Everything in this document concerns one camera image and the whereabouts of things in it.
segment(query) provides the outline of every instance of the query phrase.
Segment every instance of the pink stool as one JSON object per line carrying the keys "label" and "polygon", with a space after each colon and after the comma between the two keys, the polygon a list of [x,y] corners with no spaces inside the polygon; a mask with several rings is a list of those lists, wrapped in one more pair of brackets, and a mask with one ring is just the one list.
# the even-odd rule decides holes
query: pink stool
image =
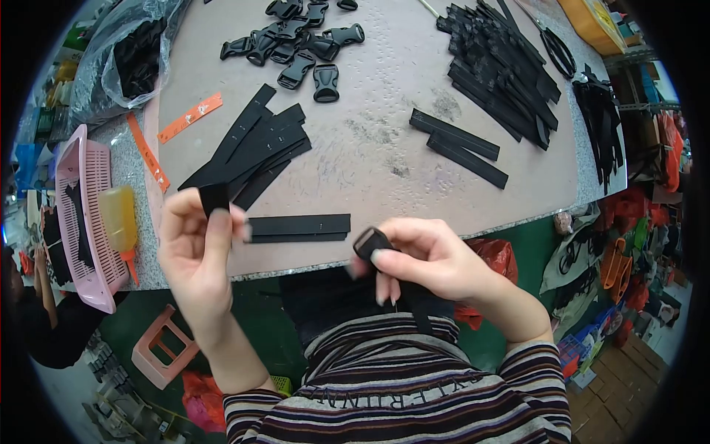
{"label": "pink stool", "polygon": [[[131,361],[138,370],[143,373],[156,387],[163,390],[181,371],[187,366],[187,363],[192,361],[200,348],[197,343],[180,330],[170,316],[175,312],[175,307],[167,304],[165,310],[151,324],[146,332],[133,347]],[[163,327],[167,327],[173,332],[179,340],[185,344],[178,356],[175,356],[172,350],[167,348],[160,341],[163,335]],[[170,364],[165,365],[151,351],[152,347],[159,346],[173,360]]]}

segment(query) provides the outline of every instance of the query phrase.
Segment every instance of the pink plastic basket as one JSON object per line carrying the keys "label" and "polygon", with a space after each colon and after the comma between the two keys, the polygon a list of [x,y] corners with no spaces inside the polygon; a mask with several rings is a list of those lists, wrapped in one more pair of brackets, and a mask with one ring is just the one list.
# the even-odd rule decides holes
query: pink plastic basket
{"label": "pink plastic basket", "polygon": [[[111,187],[109,147],[87,139],[87,126],[80,125],[66,142],[57,162],[57,210],[59,229],[69,271],[79,297],[92,307],[115,313],[114,293],[129,279],[129,271],[119,253],[109,246],[99,212],[99,192]],[[81,182],[82,209],[89,249],[95,269],[79,260],[79,223],[67,185]]]}

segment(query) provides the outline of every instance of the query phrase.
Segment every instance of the orange nozzle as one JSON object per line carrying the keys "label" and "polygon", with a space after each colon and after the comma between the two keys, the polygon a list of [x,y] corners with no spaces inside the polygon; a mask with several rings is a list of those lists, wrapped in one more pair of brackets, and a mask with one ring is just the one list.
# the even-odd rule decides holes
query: orange nozzle
{"label": "orange nozzle", "polygon": [[138,283],[136,265],[133,263],[133,259],[136,257],[136,250],[130,249],[128,251],[121,251],[119,254],[121,255],[121,260],[123,262],[126,262],[126,265],[129,266],[129,271],[131,272],[131,277],[133,277],[133,282],[135,282],[137,286],[141,286]]}

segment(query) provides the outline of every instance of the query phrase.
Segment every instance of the gray table surface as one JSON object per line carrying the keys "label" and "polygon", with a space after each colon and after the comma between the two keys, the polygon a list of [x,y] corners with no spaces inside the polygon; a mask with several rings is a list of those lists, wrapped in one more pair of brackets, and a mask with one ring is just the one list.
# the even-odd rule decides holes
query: gray table surface
{"label": "gray table surface", "polygon": [[[517,7],[510,1],[509,7]],[[608,79],[608,74],[601,56],[588,44],[586,44],[574,31],[572,25],[567,20],[562,7],[554,0],[530,0],[530,5],[537,11],[538,19],[543,25],[548,26],[555,32],[569,47],[574,55],[577,63],[577,70],[584,70],[584,65],[587,64],[597,77],[600,79]],[[422,7],[422,13],[428,13]],[[591,150],[591,143],[584,124],[584,118],[581,115],[577,101],[574,98],[572,84],[566,82],[564,91],[567,94],[572,113],[572,123],[574,127],[575,151],[577,155],[577,198],[575,203],[569,208],[585,205],[595,200],[604,197],[604,188],[599,185],[596,176],[596,165],[594,163],[594,155]],[[143,112],[134,110],[138,121],[143,121]],[[117,117],[89,134],[89,138],[94,141],[106,144],[111,150],[111,182],[113,186],[128,184],[135,192],[136,205],[136,223],[138,225],[138,245],[136,246],[136,271],[140,281],[140,287],[137,287],[133,281],[125,287],[126,290],[155,290],[160,288],[168,288],[168,283],[165,280],[165,275],[160,269],[156,258],[158,248],[157,239],[153,232],[153,224],[151,221],[151,213],[148,208],[148,198],[146,195],[146,187],[143,175],[143,159],[136,147],[136,144],[131,135],[125,116]],[[611,177],[611,185],[608,193],[617,193],[626,188],[626,166]],[[524,224],[532,220],[540,219],[552,215],[556,212],[568,210],[569,208],[560,208],[558,211],[541,214],[537,217],[531,217],[525,220],[514,221],[509,224],[485,230],[483,232],[471,233],[465,237],[477,237],[482,234],[495,232],[501,229],[514,227],[519,224]],[[282,271],[270,271],[265,273],[255,273],[242,276],[235,276],[235,281],[267,278],[279,276],[283,274],[301,273],[316,269],[323,269],[332,266],[340,266],[342,263],[333,262],[328,264],[319,264],[301,269],[290,269]]]}

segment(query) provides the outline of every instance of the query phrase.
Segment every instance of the hand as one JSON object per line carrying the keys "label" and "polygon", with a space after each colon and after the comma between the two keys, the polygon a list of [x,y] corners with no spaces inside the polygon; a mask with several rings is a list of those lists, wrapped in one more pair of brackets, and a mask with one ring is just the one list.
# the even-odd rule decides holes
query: hand
{"label": "hand", "polygon": [[[393,218],[379,229],[402,251],[383,249],[372,254],[371,260],[380,271],[376,278],[380,305],[388,299],[392,304],[399,299],[398,279],[418,283],[449,300],[485,297],[498,280],[498,274],[442,220]],[[351,270],[361,276],[367,272],[367,265],[355,257]]]}
{"label": "hand", "polygon": [[47,256],[41,244],[35,247],[34,261],[35,272],[47,274]]}
{"label": "hand", "polygon": [[231,309],[226,261],[233,237],[248,239],[244,211],[230,204],[209,222],[197,188],[169,197],[160,223],[158,261],[183,317],[193,330],[210,330]]}

